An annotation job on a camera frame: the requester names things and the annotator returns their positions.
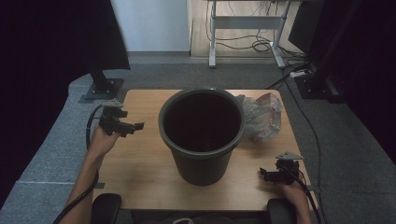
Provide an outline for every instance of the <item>table leg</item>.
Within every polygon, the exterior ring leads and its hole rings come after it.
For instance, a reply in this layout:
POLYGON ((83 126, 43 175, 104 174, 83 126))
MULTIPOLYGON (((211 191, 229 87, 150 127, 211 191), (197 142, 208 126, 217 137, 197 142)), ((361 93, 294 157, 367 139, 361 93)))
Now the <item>table leg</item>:
POLYGON ((216 67, 216 0, 213 1, 211 20, 211 39, 210 39, 210 49, 209 49, 209 67, 216 67))
POLYGON ((279 68, 284 68, 285 67, 285 63, 283 62, 283 59, 280 56, 280 52, 279 52, 279 47, 278 46, 279 46, 280 37, 282 36, 283 28, 285 27, 286 18, 288 17, 289 8, 290 8, 290 1, 286 1, 285 10, 283 11, 279 27, 277 28, 276 37, 274 39, 274 42, 270 43, 271 44, 271 50, 274 53, 274 57, 276 59, 277 66, 279 68))

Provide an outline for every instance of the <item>cable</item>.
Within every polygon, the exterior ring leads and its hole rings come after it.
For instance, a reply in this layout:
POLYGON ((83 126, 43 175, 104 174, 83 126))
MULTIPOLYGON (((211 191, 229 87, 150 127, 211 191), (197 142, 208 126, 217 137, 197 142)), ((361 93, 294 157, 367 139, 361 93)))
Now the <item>cable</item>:
POLYGON ((85 130, 85 145, 88 148, 90 147, 90 143, 91 143, 91 126, 92 126, 92 121, 93 121, 93 117, 95 116, 96 112, 98 111, 98 109, 102 107, 102 105, 97 106, 92 113, 90 114, 90 118, 88 119, 87 122, 87 128, 85 130))
POLYGON ((306 180, 305 180, 305 176, 304 176, 303 172, 301 172, 301 170, 297 170, 297 171, 298 171, 298 173, 300 173, 300 175, 303 177, 304 184, 306 185, 306 180))
MULTIPOLYGON (((229 8, 230 8, 231 11, 233 12, 233 9, 231 8, 230 2, 229 2, 228 4, 229 4, 229 8)), ((270 2, 270 5, 269 5, 269 7, 268 7, 268 9, 267 9, 267 13, 266 13, 267 15, 269 14, 269 9, 271 8, 271 4, 272 4, 272 3, 270 2)), ((275 14, 277 14, 278 4, 279 4, 279 2, 277 1, 277 2, 276 2, 276 12, 275 12, 275 14)), ((254 11, 253 15, 257 12, 257 10, 258 10, 260 7, 261 7, 262 9, 264 8, 264 5, 262 4, 262 2, 261 2, 261 4, 259 5, 259 7, 256 8, 256 10, 254 11)), ((211 41, 211 39, 210 39, 210 37, 209 37, 209 33, 208 33, 208 31, 207 31, 207 30, 208 30, 208 29, 207 29, 207 14, 208 14, 208 12, 209 12, 209 1, 207 1, 207 3, 206 3, 205 31, 206 31, 206 38, 207 38, 209 41, 211 41)), ((213 17, 213 8, 212 8, 210 17, 213 17)), ((230 45, 224 44, 224 43, 216 43, 216 44, 222 45, 222 46, 224 46, 224 47, 226 47, 226 48, 229 48, 229 49, 254 49, 254 50, 256 50, 257 52, 266 52, 266 51, 268 51, 268 50, 271 48, 271 45, 270 45, 270 42, 271 42, 271 41, 270 41, 269 39, 265 38, 265 37, 259 36, 260 32, 261 32, 261 29, 258 31, 258 33, 257 33, 256 35, 245 35, 245 36, 239 36, 239 37, 235 37, 235 38, 217 38, 217 37, 215 37, 216 40, 222 40, 222 41, 229 41, 229 40, 237 40, 237 39, 255 37, 255 38, 256 38, 256 41, 254 41, 254 42, 251 44, 251 46, 249 46, 249 47, 236 48, 236 47, 232 47, 232 46, 230 46, 230 45), (265 49, 258 49, 258 46, 264 46, 265 49)), ((278 47, 281 49, 281 51, 282 51, 284 54, 289 54, 291 57, 294 57, 294 58, 296 58, 296 59, 301 59, 301 60, 304 60, 304 59, 305 59, 305 55, 304 55, 303 53, 300 53, 300 52, 293 52, 293 51, 291 51, 291 50, 287 50, 287 49, 285 49, 285 48, 282 48, 281 46, 278 46, 278 47)))
POLYGON ((300 179, 298 176, 295 176, 295 175, 293 174, 293 172, 292 172, 288 167, 282 166, 281 168, 282 168, 283 170, 285 170, 286 172, 288 172, 288 174, 291 175, 291 176, 294 178, 294 180, 301 186, 301 188, 303 188, 303 190, 304 190, 306 196, 308 197, 309 202, 310 202, 311 205, 312 205, 312 209, 314 210, 314 213, 315 213, 315 215, 317 216, 318 224, 321 224, 321 219, 320 219, 320 215, 319 215, 318 209, 317 209, 317 207, 315 206, 314 199, 312 198, 311 192, 310 192, 309 189, 306 187, 306 184, 303 183, 303 181, 301 181, 301 179, 300 179))
MULTIPOLYGON (((286 69, 286 67, 282 70, 282 76, 285 76, 284 75, 285 69, 286 69)), ((286 83, 286 86, 288 87, 288 90, 289 90, 289 92, 290 92, 290 94, 291 94, 291 96, 292 96, 292 98, 294 100, 294 103, 297 105, 298 109, 302 113, 303 117, 307 121, 309 127, 311 128, 311 130, 312 130, 312 132, 313 132, 313 134, 315 136, 315 140, 316 140, 317 148, 318 148, 318 200, 319 200, 319 207, 320 207, 320 212, 323 215, 323 219, 324 219, 325 223, 328 223, 327 222, 327 218, 326 218, 325 213, 324 213, 324 210, 323 210, 322 201, 321 201, 321 185, 320 185, 320 181, 321 181, 321 147, 320 147, 320 143, 319 143, 319 140, 318 140, 318 134, 315 131, 311 121, 306 116, 305 112, 301 109, 300 105, 298 104, 297 99, 295 98, 293 92, 290 89, 288 81, 285 79, 284 82, 286 83)))
MULTIPOLYGON (((294 65, 300 65, 297 67, 294 67, 291 71, 297 71, 300 70, 302 67, 305 67, 308 65, 308 63, 294 63, 294 64, 288 64, 284 69, 288 68, 288 67, 293 67, 294 65)), ((279 85, 276 90, 279 90, 280 87, 283 85, 283 81, 288 78, 290 76, 290 73, 287 73, 286 75, 284 75, 283 71, 282 71, 282 78, 280 78, 278 81, 276 81, 275 83, 273 83, 271 86, 265 88, 265 90, 271 90, 274 86, 276 86, 277 84, 281 83, 281 85, 279 85)))
MULTIPOLYGON (((90 118, 88 119, 88 122, 87 122, 87 129, 85 132, 87 150, 89 149, 90 143, 91 143, 90 138, 91 138, 92 121, 93 121, 93 119, 96 119, 94 116, 95 116, 96 112, 98 111, 98 109, 101 107, 102 107, 102 105, 99 105, 92 111, 90 118)), ((96 184, 98 183, 98 180, 99 180, 99 171, 96 170, 95 177, 94 177, 92 183, 90 184, 90 186, 84 192, 82 192, 75 200, 73 200, 73 202, 68 204, 64 208, 64 210, 62 210, 62 212, 53 221, 53 224, 59 223, 62 220, 62 218, 64 218, 64 216, 66 216, 67 213, 69 213, 78 203, 80 203, 85 197, 87 197, 91 193, 91 191, 95 188, 96 184)))
POLYGON ((59 223, 64 216, 66 216, 67 213, 69 213, 78 203, 80 203, 87 195, 91 193, 91 191, 95 188, 97 182, 99 180, 99 172, 96 171, 95 178, 93 179, 91 185, 82 193, 80 194, 73 202, 68 204, 64 210, 56 217, 56 219, 53 221, 53 224, 59 223))

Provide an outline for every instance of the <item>plastic bag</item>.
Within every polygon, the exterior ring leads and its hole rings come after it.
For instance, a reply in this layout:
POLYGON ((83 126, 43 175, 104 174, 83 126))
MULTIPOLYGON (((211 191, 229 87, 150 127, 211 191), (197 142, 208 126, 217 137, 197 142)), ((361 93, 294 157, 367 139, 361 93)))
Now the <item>plastic bag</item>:
POLYGON ((257 100, 245 95, 236 96, 236 100, 244 107, 246 126, 244 136, 254 142, 267 141, 280 131, 280 113, 282 105, 271 92, 257 100))

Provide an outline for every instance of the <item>wall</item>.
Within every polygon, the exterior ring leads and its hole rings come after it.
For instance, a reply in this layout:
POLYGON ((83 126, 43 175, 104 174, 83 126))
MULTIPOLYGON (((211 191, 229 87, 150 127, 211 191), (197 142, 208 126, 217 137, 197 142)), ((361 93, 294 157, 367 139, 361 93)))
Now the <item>wall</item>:
POLYGON ((190 51, 191 0, 111 0, 127 51, 190 51))

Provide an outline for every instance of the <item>person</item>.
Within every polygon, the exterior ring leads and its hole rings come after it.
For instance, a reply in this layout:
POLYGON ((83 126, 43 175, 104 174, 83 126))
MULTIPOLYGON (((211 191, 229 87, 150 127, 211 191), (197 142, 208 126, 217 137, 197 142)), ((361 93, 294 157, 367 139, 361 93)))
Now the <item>person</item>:
POLYGON ((294 181, 292 184, 276 184, 281 188, 288 201, 294 205, 297 216, 297 224, 312 224, 309 210, 308 199, 303 188, 299 183, 294 181))
MULTIPOLYGON (((103 160, 104 156, 114 147, 119 133, 107 135, 106 132, 98 125, 92 135, 91 144, 84 158, 81 170, 78 175, 75 186, 73 187, 67 204, 75 200, 84 192, 95 179, 96 171, 103 160)), ((306 195, 301 186, 294 182, 291 185, 276 184, 281 188, 285 197, 295 206, 297 215, 297 224, 311 224, 311 216, 306 195)), ((88 224, 91 223, 92 216, 92 191, 80 203, 78 203, 70 212, 68 212, 60 221, 62 224, 88 224)))
MULTIPOLYGON (((97 169, 99 168, 103 157, 108 151, 110 151, 111 148, 114 147, 114 144, 116 144, 116 141, 119 137, 119 133, 108 135, 99 125, 96 126, 92 135, 88 152, 78 174, 76 184, 73 187, 66 204, 73 202, 73 200, 75 200, 91 185, 95 179, 97 169)), ((62 218, 60 223, 91 223, 92 197, 93 193, 91 191, 87 197, 85 197, 80 203, 76 204, 76 206, 62 218)))

